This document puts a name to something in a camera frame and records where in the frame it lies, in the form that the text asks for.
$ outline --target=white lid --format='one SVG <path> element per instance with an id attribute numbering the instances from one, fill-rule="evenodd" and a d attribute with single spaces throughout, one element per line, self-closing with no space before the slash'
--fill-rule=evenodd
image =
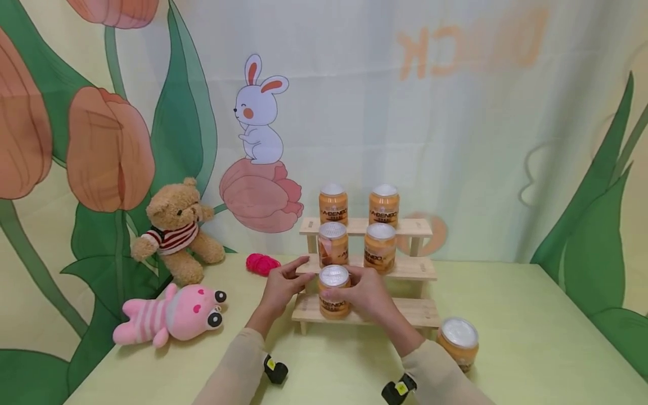
<path id="1" fill-rule="evenodd" d="M 367 233 L 374 239 L 384 240 L 395 237 L 396 229 L 391 225 L 376 222 L 375 224 L 367 226 Z"/>
<path id="2" fill-rule="evenodd" d="M 344 192 L 344 187 L 337 183 L 329 183 L 322 187 L 320 191 L 327 196 L 339 196 Z"/>
<path id="3" fill-rule="evenodd" d="M 477 329 L 463 318 L 448 318 L 441 325 L 443 336 L 453 345 L 472 349 L 479 342 Z"/>
<path id="4" fill-rule="evenodd" d="M 349 279 L 349 271 L 338 264 L 325 266 L 319 271 L 319 280 L 325 286 L 337 287 L 344 285 Z"/>
<path id="5" fill-rule="evenodd" d="M 399 190 L 396 188 L 396 186 L 391 185 L 391 184 L 377 185 L 373 189 L 373 194 L 376 194 L 376 195 L 379 195 L 379 196 L 382 196 L 382 197 L 395 196 L 398 193 L 399 193 Z"/>
<path id="6" fill-rule="evenodd" d="M 329 239 L 340 238 L 347 232 L 347 227 L 341 222 L 326 222 L 319 226 L 319 234 Z"/>

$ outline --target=table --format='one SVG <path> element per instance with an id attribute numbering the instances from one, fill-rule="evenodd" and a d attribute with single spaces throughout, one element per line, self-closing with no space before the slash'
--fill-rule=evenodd
<path id="1" fill-rule="evenodd" d="M 205 271 L 205 285 L 228 293 L 220 332 L 173 341 L 158 352 L 151 345 L 116 347 L 66 404 L 190 404 L 263 291 L 265 279 L 245 270 L 245 258 L 228 254 L 223 264 Z M 538 266 L 435 262 L 435 267 L 439 280 L 430 288 L 439 313 L 463 316 L 480 332 L 470 378 L 495 403 L 648 403 L 648 384 Z M 408 293 L 406 284 L 389 287 Z M 309 325 L 302 336 L 291 312 L 286 310 L 267 341 L 273 357 L 289 367 L 288 379 L 277 387 L 264 377 L 253 404 L 384 403 L 380 390 L 402 369 L 381 330 Z"/>

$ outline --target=orange circle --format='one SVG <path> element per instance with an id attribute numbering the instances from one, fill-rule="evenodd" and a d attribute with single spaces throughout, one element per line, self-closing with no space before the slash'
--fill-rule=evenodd
<path id="1" fill-rule="evenodd" d="M 423 245 L 421 250 L 419 250 L 419 256 L 429 256 L 441 249 L 441 246 L 445 244 L 445 241 L 448 237 L 448 226 L 441 219 L 441 217 L 423 213 L 417 211 L 415 213 L 405 216 L 405 218 L 422 218 L 427 219 L 430 222 L 432 227 L 432 238 L 430 238 L 426 244 Z M 411 238 L 410 237 L 397 237 L 396 238 L 396 247 L 406 255 L 410 254 Z"/>

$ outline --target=hand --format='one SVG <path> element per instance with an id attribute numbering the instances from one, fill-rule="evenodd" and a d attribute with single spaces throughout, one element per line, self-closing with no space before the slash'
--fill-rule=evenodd
<path id="1" fill-rule="evenodd" d="M 314 273 L 302 274 L 299 277 L 295 274 L 297 268 L 306 262 L 308 256 L 302 256 L 270 271 L 261 302 L 252 313 L 246 328 L 259 332 L 264 339 L 267 337 L 272 323 L 286 310 L 292 296 L 302 291 L 306 284 L 315 278 Z"/>
<path id="2" fill-rule="evenodd" d="M 383 277 L 371 267 L 345 266 L 351 276 L 350 288 L 330 288 L 322 292 L 327 299 L 348 301 L 379 325 L 400 315 Z"/>

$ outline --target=jar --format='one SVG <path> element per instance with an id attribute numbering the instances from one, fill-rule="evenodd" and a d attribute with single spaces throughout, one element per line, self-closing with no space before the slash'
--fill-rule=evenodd
<path id="1" fill-rule="evenodd" d="M 319 193 L 319 222 L 341 222 L 349 225 L 349 198 L 339 184 L 330 183 Z"/>
<path id="2" fill-rule="evenodd" d="M 394 228 L 399 223 L 400 196 L 396 186 L 381 184 L 369 195 L 369 225 L 381 222 Z"/>
<path id="3" fill-rule="evenodd" d="M 380 222 L 369 225 L 365 234 L 364 266 L 387 274 L 394 268 L 395 260 L 396 229 Z"/>
<path id="4" fill-rule="evenodd" d="M 459 368 L 468 373 L 479 351 L 477 329 L 463 318 L 448 318 L 437 333 L 437 343 L 448 352 Z"/>
<path id="5" fill-rule="evenodd" d="M 319 226 L 319 267 L 349 263 L 349 236 L 341 222 L 327 222 Z"/>
<path id="6" fill-rule="evenodd" d="M 319 312 L 327 319 L 341 319 L 349 315 L 351 306 L 346 301 L 332 301 L 322 298 L 322 291 L 329 288 L 348 288 L 351 286 L 349 271 L 343 266 L 332 264 L 319 272 Z"/>

